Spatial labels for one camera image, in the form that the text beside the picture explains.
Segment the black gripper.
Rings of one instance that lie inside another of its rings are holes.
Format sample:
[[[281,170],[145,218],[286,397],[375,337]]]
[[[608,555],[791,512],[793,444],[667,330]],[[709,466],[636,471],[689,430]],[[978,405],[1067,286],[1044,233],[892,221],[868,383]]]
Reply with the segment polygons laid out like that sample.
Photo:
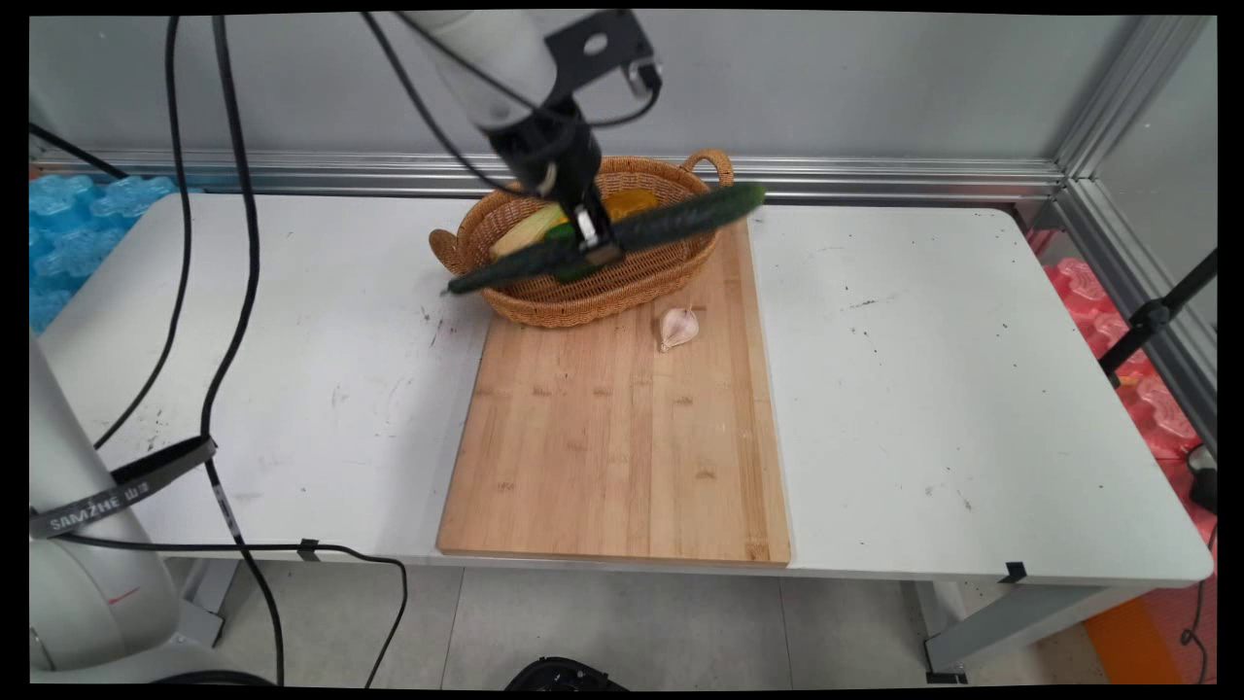
[[[616,245],[605,201],[588,198],[603,164],[600,142],[576,102],[545,108],[551,116],[532,112],[515,124],[490,128],[488,140],[527,194],[572,209],[578,252],[588,269],[616,264],[624,251]]]

